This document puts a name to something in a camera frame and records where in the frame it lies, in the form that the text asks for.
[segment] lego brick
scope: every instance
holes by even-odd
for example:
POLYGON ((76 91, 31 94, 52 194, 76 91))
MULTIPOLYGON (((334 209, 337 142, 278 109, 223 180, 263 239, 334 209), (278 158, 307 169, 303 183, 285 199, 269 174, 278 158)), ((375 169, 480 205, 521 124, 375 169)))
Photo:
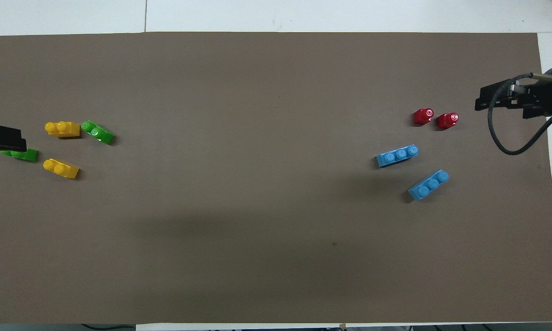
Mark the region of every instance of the lego brick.
POLYGON ((101 141, 107 145, 110 145, 110 141, 114 138, 114 134, 103 129, 101 126, 98 126, 92 121, 85 121, 82 123, 82 130, 87 132, 90 136, 96 138, 96 140, 101 141))
POLYGON ((43 168, 65 178, 76 178, 78 167, 63 163, 56 159, 48 159, 43 162, 43 168))
POLYGON ((445 113, 437 118, 437 127, 446 130, 447 128, 451 128, 458 122, 458 114, 457 113, 445 113))
POLYGON ((376 157, 379 167, 385 167, 389 164, 397 163, 419 155, 419 148, 415 145, 409 145, 403 148, 395 149, 387 153, 382 153, 376 157))
POLYGON ((32 161, 35 162, 37 160, 37 155, 39 155, 39 151, 36 149, 28 148, 26 152, 19 152, 19 151, 0 151, 0 153, 4 155, 8 155, 11 157, 16 157, 17 159, 25 160, 25 161, 32 161))
POLYGON ((26 151, 26 140, 19 129, 0 126, 0 151, 26 151))
POLYGON ((80 125, 74 122, 47 122, 45 124, 45 131, 50 136, 56 136, 57 138, 78 137, 80 136, 80 125))
POLYGON ((427 197, 429 193, 440 187, 440 185, 447 182, 448 179, 450 179, 450 175, 448 175, 447 172, 438 170, 427 176, 415 186, 409 188, 409 194, 413 197, 413 199, 421 200, 424 197, 427 197))
POLYGON ((430 108, 421 108, 418 111, 415 111, 413 114, 413 123, 419 124, 420 126, 431 122, 433 117, 433 110, 430 108))

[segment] blue lego brick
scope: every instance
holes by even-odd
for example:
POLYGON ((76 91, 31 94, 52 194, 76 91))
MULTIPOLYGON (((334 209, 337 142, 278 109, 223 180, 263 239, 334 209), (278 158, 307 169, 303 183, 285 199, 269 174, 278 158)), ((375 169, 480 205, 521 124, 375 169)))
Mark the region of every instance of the blue lego brick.
POLYGON ((409 145, 407 147, 395 149, 387 153, 382 153, 376 157, 376 161, 379 162, 379 167, 384 167, 389 164, 397 163, 410 159, 411 157, 419 154, 419 148, 415 145, 409 145))
POLYGON ((415 200, 421 200, 427 197, 429 193, 440 187, 444 182, 450 179, 450 175, 443 170, 438 170, 427 176, 424 180, 409 188, 409 194, 415 200))

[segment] lego stud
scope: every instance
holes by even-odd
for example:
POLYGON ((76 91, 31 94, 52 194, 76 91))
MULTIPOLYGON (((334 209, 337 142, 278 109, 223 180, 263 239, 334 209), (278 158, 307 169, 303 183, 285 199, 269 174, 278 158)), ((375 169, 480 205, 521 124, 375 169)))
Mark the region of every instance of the lego stud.
POLYGON ((448 175, 448 173, 443 170, 437 174, 437 180, 440 183, 447 182, 448 179, 450 179, 450 175, 448 175))
POLYGON ((58 175, 61 175, 65 172, 65 167, 61 164, 58 164, 55 167, 53 167, 53 172, 55 172, 58 175))
POLYGON ((437 118, 437 127, 446 130, 447 128, 451 128, 458 122, 458 114, 457 113, 445 113, 437 118))
POLYGON ((67 127, 68 127, 68 124, 65 124, 64 121, 57 123, 57 130, 59 132, 64 132, 67 127))
POLYGON ((104 131, 101 130, 101 128, 93 128, 90 131, 90 134, 94 136, 94 138, 99 139, 104 136, 104 131))
POLYGON ((426 184, 432 190, 435 190, 436 188, 440 187, 440 182, 438 182, 438 180, 435 179, 435 178, 432 178, 432 179, 428 180, 426 184))
POLYGON ((397 151, 397 159, 402 160, 406 157, 407 157, 407 151, 405 151, 404 149, 399 149, 397 151))
POLYGON ((417 188, 417 195, 421 198, 427 197, 429 195, 429 188, 423 185, 419 186, 417 188))
POLYGON ((55 123, 47 122, 45 124, 45 131, 47 131, 48 133, 55 132, 55 130, 57 130, 57 128, 55 127, 55 123))
POLYGON ((419 148, 417 148, 417 146, 415 145, 411 145, 407 147, 407 153, 409 154, 409 157, 416 156, 417 153, 419 153, 419 148))
POLYGON ((433 110, 430 108, 421 108, 418 111, 415 111, 413 114, 413 122, 419 124, 420 126, 431 122, 433 117, 433 110))
POLYGON ((93 122, 85 121, 82 123, 82 131, 88 132, 91 134, 91 131, 93 130, 93 128, 95 128, 95 126, 96 124, 94 124, 93 122))
POLYGON ((394 161, 394 154, 393 153, 386 153, 385 154, 385 161, 393 162, 394 161))
POLYGON ((52 160, 46 160, 43 162, 43 169, 51 171, 55 167, 55 162, 52 160))

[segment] yellow lego brick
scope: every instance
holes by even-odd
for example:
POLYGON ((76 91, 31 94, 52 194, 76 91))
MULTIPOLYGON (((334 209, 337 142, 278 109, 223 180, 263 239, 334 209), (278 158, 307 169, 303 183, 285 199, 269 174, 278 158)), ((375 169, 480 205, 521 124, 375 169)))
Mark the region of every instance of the yellow lego brick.
POLYGON ((50 136, 56 136, 57 138, 65 137, 78 137, 80 136, 80 125, 74 122, 47 122, 45 124, 45 131, 50 136))
POLYGON ((65 164, 56 159, 48 159, 43 162, 43 168, 65 178, 76 178, 80 168, 65 164))

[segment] red lego brick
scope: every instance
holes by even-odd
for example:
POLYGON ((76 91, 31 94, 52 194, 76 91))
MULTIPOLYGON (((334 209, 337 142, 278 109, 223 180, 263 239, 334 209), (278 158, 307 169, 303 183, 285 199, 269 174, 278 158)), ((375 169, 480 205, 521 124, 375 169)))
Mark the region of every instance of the red lego brick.
POLYGON ((445 113, 437 117, 437 127, 442 130, 453 127, 457 122, 457 113, 445 113))
POLYGON ((413 115, 413 122, 422 126, 423 124, 431 122, 432 117, 433 111, 431 109, 421 108, 418 111, 415 111, 415 114, 413 115))

